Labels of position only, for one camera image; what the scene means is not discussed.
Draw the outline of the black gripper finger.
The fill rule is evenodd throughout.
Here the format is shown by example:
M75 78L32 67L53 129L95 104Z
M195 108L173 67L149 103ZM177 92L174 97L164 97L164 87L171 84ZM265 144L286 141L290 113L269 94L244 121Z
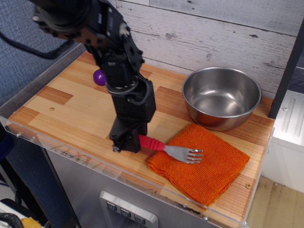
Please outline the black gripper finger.
M138 129L131 129L124 133L112 131L113 152L128 151L137 153L140 149Z
M141 123L138 127L138 134L147 135L147 123Z

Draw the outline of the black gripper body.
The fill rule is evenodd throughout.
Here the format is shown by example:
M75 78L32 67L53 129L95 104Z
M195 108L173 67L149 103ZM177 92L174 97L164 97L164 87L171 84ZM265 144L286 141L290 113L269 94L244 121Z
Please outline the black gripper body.
M156 110L152 81L140 80L126 88L109 90L116 119L110 131L110 139L118 140L142 124L151 121Z

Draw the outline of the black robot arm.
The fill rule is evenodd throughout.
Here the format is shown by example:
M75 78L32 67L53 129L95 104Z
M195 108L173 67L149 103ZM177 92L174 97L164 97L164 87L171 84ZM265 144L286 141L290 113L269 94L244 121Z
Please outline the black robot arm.
M116 119L110 132L113 150L138 152L156 103L153 85L143 77L142 51L135 45L123 16L106 0L36 0L33 20L44 32L65 42L42 53L1 38L9 45L44 59L55 59L75 42L85 45L106 78Z

